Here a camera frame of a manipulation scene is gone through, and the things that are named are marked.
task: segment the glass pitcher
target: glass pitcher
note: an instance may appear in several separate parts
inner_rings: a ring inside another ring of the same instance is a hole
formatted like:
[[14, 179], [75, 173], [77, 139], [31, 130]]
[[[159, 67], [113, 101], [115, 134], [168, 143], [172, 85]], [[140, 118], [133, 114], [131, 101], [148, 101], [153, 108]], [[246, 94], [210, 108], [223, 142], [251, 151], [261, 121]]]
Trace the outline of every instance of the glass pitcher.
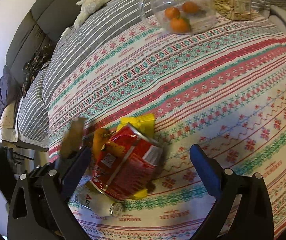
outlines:
[[213, 0], [151, 0], [152, 12], [160, 25], [150, 25], [144, 12], [145, 0], [139, 2], [142, 21], [170, 33], [193, 34], [212, 28], [216, 22]]

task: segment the metal screw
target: metal screw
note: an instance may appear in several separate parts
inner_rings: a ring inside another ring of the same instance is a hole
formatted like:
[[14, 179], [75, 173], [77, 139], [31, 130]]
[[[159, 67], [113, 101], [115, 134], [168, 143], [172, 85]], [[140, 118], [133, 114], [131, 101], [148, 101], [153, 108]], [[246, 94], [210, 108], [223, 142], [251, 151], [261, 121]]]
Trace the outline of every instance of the metal screw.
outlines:
[[50, 171], [49, 171], [49, 175], [50, 175], [50, 176], [54, 176], [55, 174], [56, 174], [56, 170], [50, 170]]
[[255, 177], [256, 177], [257, 179], [261, 179], [261, 178], [262, 178], [262, 174], [261, 174], [261, 173], [256, 172], [256, 173], [255, 173]]
[[225, 169], [224, 172], [226, 175], [232, 175], [233, 174], [233, 171], [231, 169]]
[[22, 173], [19, 177], [20, 180], [24, 180], [26, 178], [26, 174], [25, 173]]

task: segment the patterned tablecloth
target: patterned tablecloth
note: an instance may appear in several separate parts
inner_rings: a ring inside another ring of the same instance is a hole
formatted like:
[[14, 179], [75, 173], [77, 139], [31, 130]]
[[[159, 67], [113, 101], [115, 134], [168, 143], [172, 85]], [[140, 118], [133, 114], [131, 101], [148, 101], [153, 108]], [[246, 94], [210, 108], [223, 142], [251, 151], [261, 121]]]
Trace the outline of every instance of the patterned tablecloth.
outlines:
[[58, 87], [49, 110], [52, 160], [77, 116], [88, 118], [88, 133], [113, 130], [122, 116], [156, 116], [166, 164], [155, 191], [126, 201], [119, 218], [70, 202], [93, 239], [190, 238], [214, 203], [190, 162], [194, 143], [223, 168], [260, 172], [275, 236], [286, 227], [286, 36], [263, 17], [217, 16], [213, 29], [194, 36], [136, 24], [91, 54]]

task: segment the pitcher handle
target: pitcher handle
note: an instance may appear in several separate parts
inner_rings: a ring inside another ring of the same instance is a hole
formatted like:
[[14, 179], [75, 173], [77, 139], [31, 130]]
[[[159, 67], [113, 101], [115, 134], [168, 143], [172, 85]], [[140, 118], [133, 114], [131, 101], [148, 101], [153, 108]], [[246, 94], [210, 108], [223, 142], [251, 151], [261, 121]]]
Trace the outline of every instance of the pitcher handle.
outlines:
[[161, 28], [160, 25], [151, 25], [151, 24], [147, 21], [147, 19], [146, 19], [146, 17], [145, 17], [145, 12], [144, 12], [144, 2], [145, 2], [145, 0], [140, 0], [140, 2], [139, 2], [139, 12], [140, 12], [140, 17], [141, 17], [142, 21], [143, 21], [147, 26], [150, 26], [150, 27], [152, 27], [152, 28]]

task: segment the red can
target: red can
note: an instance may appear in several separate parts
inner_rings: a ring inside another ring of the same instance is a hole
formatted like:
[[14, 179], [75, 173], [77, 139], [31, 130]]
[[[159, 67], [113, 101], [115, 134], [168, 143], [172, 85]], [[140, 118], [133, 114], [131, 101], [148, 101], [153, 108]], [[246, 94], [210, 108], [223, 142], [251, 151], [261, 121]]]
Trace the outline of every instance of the red can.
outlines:
[[162, 146], [127, 124], [105, 144], [92, 172], [102, 193], [123, 201], [145, 187], [160, 162]]

